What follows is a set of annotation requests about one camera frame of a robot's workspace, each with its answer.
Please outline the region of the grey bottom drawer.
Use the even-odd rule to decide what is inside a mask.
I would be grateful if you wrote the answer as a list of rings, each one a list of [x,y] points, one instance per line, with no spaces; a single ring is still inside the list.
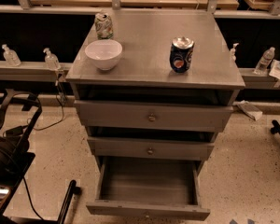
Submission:
[[[193,161],[105,157],[93,215],[168,217],[204,221],[198,174]]]

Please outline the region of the grey drawer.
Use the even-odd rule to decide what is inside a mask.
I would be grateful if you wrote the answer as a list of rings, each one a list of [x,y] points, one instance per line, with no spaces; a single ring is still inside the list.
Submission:
[[[93,215],[168,217],[204,221],[198,174],[193,161],[105,157]]]
[[[75,100],[84,126],[220,133],[231,106]]]
[[[88,143],[94,156],[190,161],[207,161],[214,148],[204,142],[90,136]]]

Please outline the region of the grey top drawer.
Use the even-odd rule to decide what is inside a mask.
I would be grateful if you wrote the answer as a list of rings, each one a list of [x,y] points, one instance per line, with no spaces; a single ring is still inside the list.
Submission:
[[[220,133],[231,106],[75,100],[84,126]]]

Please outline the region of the grey middle drawer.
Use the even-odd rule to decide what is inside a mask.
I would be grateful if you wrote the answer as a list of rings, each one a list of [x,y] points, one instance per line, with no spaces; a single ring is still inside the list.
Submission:
[[[214,148],[204,142],[90,136],[88,143],[94,156],[190,161],[207,161]]]

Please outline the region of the white ceramic bowl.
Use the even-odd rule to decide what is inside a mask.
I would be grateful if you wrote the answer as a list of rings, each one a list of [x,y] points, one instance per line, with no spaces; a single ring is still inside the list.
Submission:
[[[96,40],[85,48],[85,54],[96,68],[111,70],[119,63],[122,45],[112,39]]]

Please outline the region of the blue pepsi soda can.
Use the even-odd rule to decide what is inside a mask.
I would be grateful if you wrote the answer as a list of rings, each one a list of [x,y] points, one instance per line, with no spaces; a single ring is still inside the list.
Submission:
[[[194,50],[194,41],[188,37],[175,37],[170,51],[170,65],[176,73],[189,70]]]

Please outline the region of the green crushed soda can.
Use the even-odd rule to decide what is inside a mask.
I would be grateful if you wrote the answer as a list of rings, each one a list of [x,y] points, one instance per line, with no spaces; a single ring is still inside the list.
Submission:
[[[99,39],[111,39],[113,37],[112,19],[107,13],[97,13],[95,15],[94,25]]]

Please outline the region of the clear sanitizer pump bottle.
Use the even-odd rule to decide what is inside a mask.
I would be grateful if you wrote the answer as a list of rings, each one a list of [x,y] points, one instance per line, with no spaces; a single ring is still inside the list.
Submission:
[[[56,71],[61,68],[59,60],[55,54],[53,54],[49,48],[44,48],[43,52],[46,54],[45,63],[49,70]]]

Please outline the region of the black metal stand leg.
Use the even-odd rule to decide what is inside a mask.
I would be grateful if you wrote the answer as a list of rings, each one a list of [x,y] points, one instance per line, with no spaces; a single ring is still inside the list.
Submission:
[[[74,195],[78,195],[81,188],[77,186],[76,180],[71,180],[65,194],[61,211],[56,220],[45,220],[28,217],[10,217],[12,224],[64,224],[70,203]]]

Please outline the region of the white paper packet on floor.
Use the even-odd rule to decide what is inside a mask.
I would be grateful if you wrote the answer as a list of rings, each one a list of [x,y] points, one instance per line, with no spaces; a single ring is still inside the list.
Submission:
[[[259,120],[263,115],[263,112],[260,109],[248,101],[243,100],[241,102],[235,102],[234,105],[254,121]]]

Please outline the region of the clear plastic water bottle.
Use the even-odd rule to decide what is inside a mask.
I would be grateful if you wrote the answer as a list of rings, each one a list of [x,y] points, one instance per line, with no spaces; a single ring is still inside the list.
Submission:
[[[275,54],[275,47],[270,47],[269,49],[265,50],[254,69],[254,73],[255,74],[264,73],[267,70],[269,64],[272,62],[274,58],[274,54]]]

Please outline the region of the black chair with headphones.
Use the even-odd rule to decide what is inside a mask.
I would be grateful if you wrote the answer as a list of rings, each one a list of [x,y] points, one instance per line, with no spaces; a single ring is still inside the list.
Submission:
[[[28,151],[29,135],[42,113],[42,105],[35,94],[6,89],[0,97],[0,130],[10,105],[34,106],[36,112],[27,124],[0,134],[0,219],[35,158],[35,154]]]

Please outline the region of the clear sanitizer bottle far left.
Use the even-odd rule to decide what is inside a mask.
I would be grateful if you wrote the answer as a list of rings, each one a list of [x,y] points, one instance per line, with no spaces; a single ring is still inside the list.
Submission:
[[[3,44],[2,49],[4,50],[3,56],[8,65],[19,66],[21,64],[21,60],[17,53],[13,49],[10,49],[7,44]]]

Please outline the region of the black chair leg right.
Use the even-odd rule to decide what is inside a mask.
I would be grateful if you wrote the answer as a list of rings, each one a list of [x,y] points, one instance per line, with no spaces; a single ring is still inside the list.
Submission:
[[[270,129],[271,134],[279,134],[280,135],[280,124],[277,120],[272,121],[272,128]]]

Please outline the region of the clear plastic wipes packet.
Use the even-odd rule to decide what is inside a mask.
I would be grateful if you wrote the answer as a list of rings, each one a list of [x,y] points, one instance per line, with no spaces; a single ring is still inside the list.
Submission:
[[[275,77],[278,80],[280,80],[280,61],[273,59],[273,61],[271,63],[271,70],[269,72],[269,75],[271,77]]]

